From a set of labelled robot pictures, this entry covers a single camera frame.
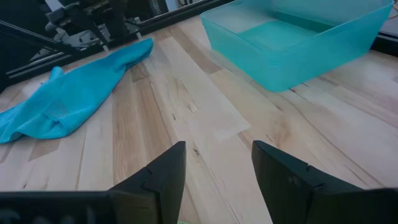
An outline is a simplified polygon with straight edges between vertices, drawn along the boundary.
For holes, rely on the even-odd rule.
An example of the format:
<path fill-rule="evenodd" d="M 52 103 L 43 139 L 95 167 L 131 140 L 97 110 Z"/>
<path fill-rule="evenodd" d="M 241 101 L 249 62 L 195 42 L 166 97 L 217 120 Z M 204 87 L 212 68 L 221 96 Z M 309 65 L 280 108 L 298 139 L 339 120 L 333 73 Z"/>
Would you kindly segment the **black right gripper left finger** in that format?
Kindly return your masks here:
<path fill-rule="evenodd" d="M 177 224 L 185 176 L 179 141 L 105 191 L 0 192 L 0 224 Z"/>

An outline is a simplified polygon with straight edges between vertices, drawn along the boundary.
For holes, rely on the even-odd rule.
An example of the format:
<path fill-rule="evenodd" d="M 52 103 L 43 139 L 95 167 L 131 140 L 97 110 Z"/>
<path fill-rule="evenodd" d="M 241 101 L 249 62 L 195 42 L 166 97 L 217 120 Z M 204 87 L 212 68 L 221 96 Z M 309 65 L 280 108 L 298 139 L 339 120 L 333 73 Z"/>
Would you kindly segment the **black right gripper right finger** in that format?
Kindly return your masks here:
<path fill-rule="evenodd" d="M 263 141 L 251 156 L 273 224 L 398 224 L 398 188 L 361 189 Z"/>

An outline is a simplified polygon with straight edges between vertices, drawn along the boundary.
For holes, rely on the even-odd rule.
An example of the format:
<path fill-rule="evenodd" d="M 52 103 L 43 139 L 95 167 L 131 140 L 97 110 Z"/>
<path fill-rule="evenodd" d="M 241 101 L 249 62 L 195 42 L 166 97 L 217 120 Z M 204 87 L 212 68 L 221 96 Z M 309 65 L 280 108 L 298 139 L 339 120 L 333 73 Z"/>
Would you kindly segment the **blue microfiber towel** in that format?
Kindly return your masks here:
<path fill-rule="evenodd" d="M 68 73 L 54 67 L 27 100 L 0 113 L 0 144 L 21 136 L 68 136 L 101 106 L 127 69 L 150 55 L 153 45 L 145 39 Z"/>

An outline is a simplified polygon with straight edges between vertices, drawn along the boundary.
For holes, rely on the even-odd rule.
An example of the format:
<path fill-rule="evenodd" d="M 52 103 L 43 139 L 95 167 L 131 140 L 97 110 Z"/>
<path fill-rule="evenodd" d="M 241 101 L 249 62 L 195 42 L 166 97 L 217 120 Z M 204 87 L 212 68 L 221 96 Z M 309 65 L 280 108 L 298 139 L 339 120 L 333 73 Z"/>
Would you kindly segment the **teal plastic basket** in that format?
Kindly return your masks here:
<path fill-rule="evenodd" d="M 366 54 L 394 0 L 234 0 L 201 14 L 211 48 L 269 91 Z"/>

